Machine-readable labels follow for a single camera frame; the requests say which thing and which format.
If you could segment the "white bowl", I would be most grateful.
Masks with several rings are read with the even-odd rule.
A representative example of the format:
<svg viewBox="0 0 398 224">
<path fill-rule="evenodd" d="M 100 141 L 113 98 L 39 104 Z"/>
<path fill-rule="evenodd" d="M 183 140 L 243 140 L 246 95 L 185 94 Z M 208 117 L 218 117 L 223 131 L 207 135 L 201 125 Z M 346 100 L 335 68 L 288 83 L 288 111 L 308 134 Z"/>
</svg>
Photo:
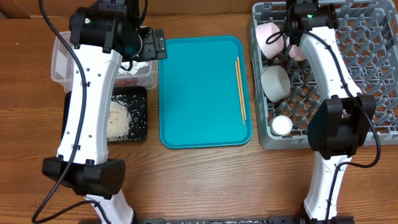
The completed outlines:
<svg viewBox="0 0 398 224">
<path fill-rule="evenodd" d="M 257 44 L 265 57 L 273 58 L 284 49 L 283 37 L 280 36 L 280 29 L 276 24 L 261 24 L 255 31 Z"/>
</svg>

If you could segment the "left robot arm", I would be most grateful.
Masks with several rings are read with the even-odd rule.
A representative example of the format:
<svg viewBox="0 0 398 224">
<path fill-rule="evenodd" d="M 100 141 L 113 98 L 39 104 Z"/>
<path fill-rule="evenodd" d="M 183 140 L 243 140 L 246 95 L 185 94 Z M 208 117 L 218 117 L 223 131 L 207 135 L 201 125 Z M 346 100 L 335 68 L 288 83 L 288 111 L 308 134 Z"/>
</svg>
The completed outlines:
<svg viewBox="0 0 398 224">
<path fill-rule="evenodd" d="M 62 141 L 42 173 L 83 196 L 101 223 L 137 221 L 121 189 L 125 162 L 109 158 L 106 135 L 121 64 L 167 58 L 163 30 L 143 26 L 146 10 L 135 0 L 80 7 L 70 17 L 70 38 L 62 40 L 74 61 L 72 93 Z"/>
</svg>

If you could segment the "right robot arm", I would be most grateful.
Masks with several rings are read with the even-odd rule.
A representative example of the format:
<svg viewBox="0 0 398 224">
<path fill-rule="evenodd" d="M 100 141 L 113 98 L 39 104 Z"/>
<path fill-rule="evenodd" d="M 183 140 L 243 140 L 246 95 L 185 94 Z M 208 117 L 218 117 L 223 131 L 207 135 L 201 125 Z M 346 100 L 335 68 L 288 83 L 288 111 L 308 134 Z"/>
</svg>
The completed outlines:
<svg viewBox="0 0 398 224">
<path fill-rule="evenodd" d="M 306 56 L 321 99 L 307 128 L 315 163 L 302 204 L 303 223 L 354 223 L 353 217 L 338 216 L 336 202 L 345 170 L 359 166 L 352 157 L 375 130 L 376 100 L 362 94 L 348 73 L 336 43 L 337 28 L 333 4 L 287 1 L 284 31 Z"/>
</svg>

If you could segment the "large white plate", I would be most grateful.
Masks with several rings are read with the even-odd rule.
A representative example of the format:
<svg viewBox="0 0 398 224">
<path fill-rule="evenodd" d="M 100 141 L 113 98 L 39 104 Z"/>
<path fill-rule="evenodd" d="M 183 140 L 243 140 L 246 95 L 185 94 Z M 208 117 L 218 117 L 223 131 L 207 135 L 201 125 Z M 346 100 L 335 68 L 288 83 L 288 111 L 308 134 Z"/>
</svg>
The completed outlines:
<svg viewBox="0 0 398 224">
<path fill-rule="evenodd" d="M 289 56 L 291 58 L 294 58 L 298 62 L 307 59 L 305 54 L 301 51 L 300 47 L 298 47 L 296 45 L 292 45 L 290 43 L 290 39 L 289 38 L 287 38 L 286 42 L 287 42 L 286 45 L 288 47 L 290 47 Z"/>
</svg>

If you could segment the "white napkin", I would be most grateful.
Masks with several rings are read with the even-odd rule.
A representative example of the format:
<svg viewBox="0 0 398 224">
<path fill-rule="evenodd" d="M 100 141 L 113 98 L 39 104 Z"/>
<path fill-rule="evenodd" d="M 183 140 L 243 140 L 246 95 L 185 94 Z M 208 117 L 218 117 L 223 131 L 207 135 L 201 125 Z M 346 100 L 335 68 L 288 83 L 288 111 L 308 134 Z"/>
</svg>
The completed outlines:
<svg viewBox="0 0 398 224">
<path fill-rule="evenodd" d="M 141 74 L 140 70 L 143 68 L 148 68 L 149 62 L 123 62 L 120 69 L 118 70 L 118 75 L 136 75 Z"/>
</svg>

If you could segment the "red snack wrapper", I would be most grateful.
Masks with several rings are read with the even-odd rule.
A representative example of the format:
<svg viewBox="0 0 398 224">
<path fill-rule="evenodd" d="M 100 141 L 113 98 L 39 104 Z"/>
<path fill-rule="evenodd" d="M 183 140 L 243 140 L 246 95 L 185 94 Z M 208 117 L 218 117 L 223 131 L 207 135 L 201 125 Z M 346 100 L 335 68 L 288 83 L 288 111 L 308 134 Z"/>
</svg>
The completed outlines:
<svg viewBox="0 0 398 224">
<path fill-rule="evenodd" d="M 129 86 L 138 86 L 139 82 L 136 78 L 132 79 L 117 79 L 115 80 L 114 86 L 116 88 L 119 87 L 129 87 Z"/>
</svg>

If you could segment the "grey bowl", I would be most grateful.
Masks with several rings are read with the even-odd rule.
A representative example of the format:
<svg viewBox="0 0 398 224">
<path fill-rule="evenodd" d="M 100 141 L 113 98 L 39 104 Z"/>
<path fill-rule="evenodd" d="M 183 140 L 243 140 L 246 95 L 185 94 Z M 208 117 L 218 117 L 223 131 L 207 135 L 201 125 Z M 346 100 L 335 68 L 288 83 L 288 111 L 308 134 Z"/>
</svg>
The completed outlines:
<svg viewBox="0 0 398 224">
<path fill-rule="evenodd" d="M 262 89 L 269 101 L 275 103 L 290 92 L 290 80 L 285 69 L 279 65 L 264 67 L 261 72 Z"/>
</svg>

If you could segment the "wooden chopstick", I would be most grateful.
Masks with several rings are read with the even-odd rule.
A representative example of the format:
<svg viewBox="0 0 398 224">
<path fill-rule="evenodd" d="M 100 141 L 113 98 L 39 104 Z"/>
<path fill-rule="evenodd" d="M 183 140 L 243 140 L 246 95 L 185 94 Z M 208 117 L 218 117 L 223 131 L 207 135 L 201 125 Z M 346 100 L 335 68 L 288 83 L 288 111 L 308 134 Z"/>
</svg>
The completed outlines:
<svg viewBox="0 0 398 224">
<path fill-rule="evenodd" d="M 240 59 L 239 56 L 237 56 L 236 59 L 236 65 L 237 65 L 237 73 L 238 73 L 238 82 L 239 82 L 239 92 L 240 92 L 240 97 L 241 97 L 241 106 L 242 106 L 242 111 L 243 111 L 243 118 L 246 122 L 246 105 L 245 105 L 245 100 L 244 100 L 244 93 L 243 93 L 243 83 L 242 83 L 242 77 L 241 77 L 241 67 L 240 67 Z"/>
<path fill-rule="evenodd" d="M 245 126 L 245 119 L 244 119 L 244 111 L 243 111 L 243 100 L 241 97 L 241 87 L 240 87 L 240 82 L 239 82 L 239 72 L 238 72 L 238 64 L 237 61 L 234 62 L 235 66 L 235 71 L 236 71 L 236 81 L 237 81 L 237 86 L 238 86 L 238 96 L 239 96 L 239 104 L 240 104 L 240 110 L 241 110 L 241 117 L 242 117 L 242 123 L 243 126 Z"/>
</svg>

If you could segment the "small white cup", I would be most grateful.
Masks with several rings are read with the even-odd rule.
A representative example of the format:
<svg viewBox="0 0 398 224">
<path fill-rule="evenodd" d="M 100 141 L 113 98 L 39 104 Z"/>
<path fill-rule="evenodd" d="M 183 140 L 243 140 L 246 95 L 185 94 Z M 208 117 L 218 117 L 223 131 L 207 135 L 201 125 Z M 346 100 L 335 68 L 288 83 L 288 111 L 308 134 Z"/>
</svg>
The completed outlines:
<svg viewBox="0 0 398 224">
<path fill-rule="evenodd" d="M 291 119 L 284 115 L 278 115 L 271 119 L 270 130 L 276 136 L 288 136 L 293 129 Z"/>
</svg>

